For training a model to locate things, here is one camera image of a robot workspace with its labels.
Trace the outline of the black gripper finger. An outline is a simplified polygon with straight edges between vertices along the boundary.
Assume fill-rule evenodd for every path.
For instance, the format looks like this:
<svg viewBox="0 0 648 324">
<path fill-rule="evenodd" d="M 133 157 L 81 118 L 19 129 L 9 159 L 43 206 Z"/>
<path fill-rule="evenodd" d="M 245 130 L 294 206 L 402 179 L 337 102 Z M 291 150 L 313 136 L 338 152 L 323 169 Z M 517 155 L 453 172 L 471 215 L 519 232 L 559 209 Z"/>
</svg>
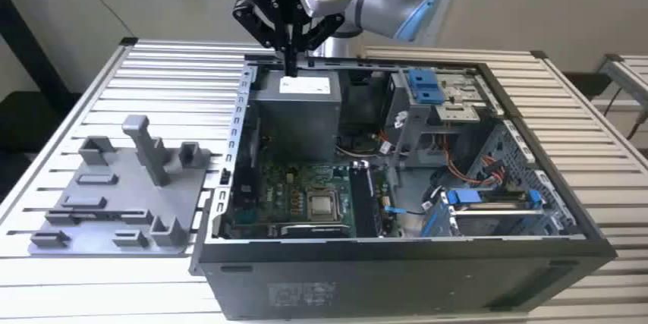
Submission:
<svg viewBox="0 0 648 324">
<path fill-rule="evenodd" d="M 277 23 L 270 27 L 255 13 L 251 0 L 234 2 L 231 15 L 257 43 L 266 49 L 273 48 L 282 56 L 283 73 L 291 73 L 291 53 L 286 27 Z"/>
<path fill-rule="evenodd" d="M 303 33 L 303 26 L 310 24 L 311 20 L 309 16 L 303 16 L 291 25 L 291 75 L 297 75 L 297 56 L 313 51 L 323 43 L 342 25 L 345 17 L 341 14 L 326 15 Z"/>
</svg>

